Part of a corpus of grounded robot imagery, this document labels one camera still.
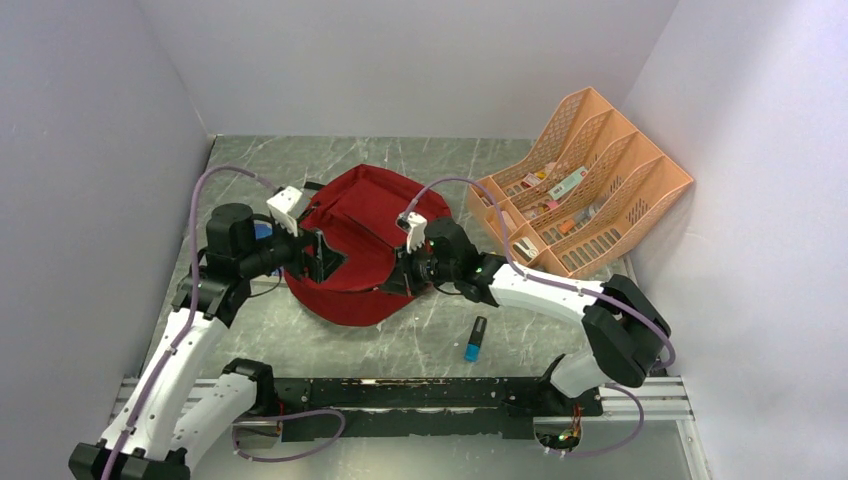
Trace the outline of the red student backpack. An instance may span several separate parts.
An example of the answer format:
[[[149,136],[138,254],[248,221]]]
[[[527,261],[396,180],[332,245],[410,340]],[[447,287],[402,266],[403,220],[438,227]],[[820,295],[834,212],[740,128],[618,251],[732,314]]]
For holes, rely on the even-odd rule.
[[[394,250],[406,245],[397,225],[423,185],[391,170],[361,164],[324,185],[312,196],[300,221],[324,234],[341,265],[322,282],[284,273],[292,295],[306,309],[331,323],[369,327],[413,301],[379,289],[395,265]]]

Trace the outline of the blue Jane Eyre book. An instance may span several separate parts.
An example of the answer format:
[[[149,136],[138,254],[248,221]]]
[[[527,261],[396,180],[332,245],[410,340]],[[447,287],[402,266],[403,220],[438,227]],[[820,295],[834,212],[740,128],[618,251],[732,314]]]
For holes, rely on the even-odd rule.
[[[267,222],[257,221],[254,223],[254,234],[257,240],[270,238],[273,235],[273,227]]]

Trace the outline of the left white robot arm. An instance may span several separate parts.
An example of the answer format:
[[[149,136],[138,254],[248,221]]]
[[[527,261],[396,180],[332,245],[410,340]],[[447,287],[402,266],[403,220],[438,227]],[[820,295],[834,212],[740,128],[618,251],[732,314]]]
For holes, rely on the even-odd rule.
[[[252,279],[285,266],[305,232],[294,202],[278,194],[268,200],[271,235],[257,239],[255,215],[244,204],[217,207],[207,225],[207,262],[193,264],[180,287],[156,347],[127,402],[94,444],[78,444],[68,461],[76,479],[188,479],[225,431],[236,433],[252,420],[275,427],[302,417],[338,418],[334,409],[286,412],[272,368],[235,359],[210,393],[185,406],[206,356],[229,330],[251,294]]]

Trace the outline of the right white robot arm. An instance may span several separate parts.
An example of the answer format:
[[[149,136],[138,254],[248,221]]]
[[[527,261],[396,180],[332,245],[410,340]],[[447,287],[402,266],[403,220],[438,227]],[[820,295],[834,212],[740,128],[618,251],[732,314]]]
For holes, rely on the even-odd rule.
[[[542,406],[562,414],[584,392],[608,383],[638,388],[667,346],[670,328],[628,277],[581,281],[533,270],[499,254],[482,253],[450,217],[400,215],[405,242],[382,290],[416,296],[450,284],[464,299],[514,307],[580,327],[587,345],[550,365],[539,391]]]

